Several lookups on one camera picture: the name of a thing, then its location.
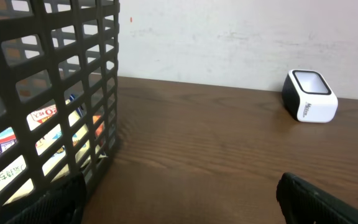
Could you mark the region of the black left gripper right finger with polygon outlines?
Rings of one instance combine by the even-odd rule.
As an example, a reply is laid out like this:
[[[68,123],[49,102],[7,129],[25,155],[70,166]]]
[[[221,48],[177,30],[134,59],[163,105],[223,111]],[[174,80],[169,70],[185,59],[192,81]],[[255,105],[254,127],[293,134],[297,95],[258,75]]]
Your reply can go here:
[[[278,182],[276,199],[286,224],[358,223],[358,209],[289,172]]]

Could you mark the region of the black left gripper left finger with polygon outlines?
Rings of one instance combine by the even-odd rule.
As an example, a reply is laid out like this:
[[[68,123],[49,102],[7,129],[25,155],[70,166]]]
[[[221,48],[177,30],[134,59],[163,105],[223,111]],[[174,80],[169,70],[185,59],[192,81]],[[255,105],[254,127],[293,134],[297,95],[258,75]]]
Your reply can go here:
[[[86,183],[77,174],[59,188],[10,218],[8,224],[80,224],[86,202]]]

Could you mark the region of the yellow snack bag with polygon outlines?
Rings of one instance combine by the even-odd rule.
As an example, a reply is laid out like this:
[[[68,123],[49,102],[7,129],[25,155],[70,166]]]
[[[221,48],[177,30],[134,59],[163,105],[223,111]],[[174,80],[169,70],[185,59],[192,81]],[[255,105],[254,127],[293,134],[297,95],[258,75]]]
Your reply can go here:
[[[46,123],[46,121],[57,113],[56,105],[51,105],[44,107],[42,109],[31,112],[27,115],[27,122],[31,131],[35,128],[38,128],[41,124]],[[68,121],[70,126],[74,125],[79,121],[85,111],[81,108],[76,109],[68,116]],[[93,124],[101,120],[101,115],[93,115]],[[95,138],[98,138],[99,135],[104,131],[104,122],[102,122],[95,131]],[[84,139],[85,134],[88,133],[88,127],[84,124],[72,137],[72,144],[76,146],[82,139]],[[35,149],[37,155],[40,156],[44,153],[55,141],[62,137],[62,130],[60,125],[56,125],[49,131],[45,136],[41,137],[35,143]],[[16,135],[11,127],[5,129],[0,133],[0,155],[11,148],[17,142]],[[98,143],[95,147],[95,153],[99,153],[103,144]],[[90,149],[90,141],[87,140],[78,152],[75,154],[75,160],[77,164]],[[66,156],[65,146],[63,145],[42,165],[42,171],[44,175],[47,175],[63,158]],[[91,162],[90,156],[82,163],[81,168],[85,168]],[[16,176],[18,176],[25,168],[27,164],[25,163],[24,157],[19,156],[17,159],[14,159],[12,163],[3,168],[0,171],[0,191],[5,188],[10,182],[12,182]],[[68,175],[69,168],[68,165],[65,165],[63,169],[53,178],[56,180],[63,176]],[[11,203],[25,195],[29,194],[34,189],[33,181],[27,180],[24,185],[22,185],[14,194],[11,196],[4,204]]]

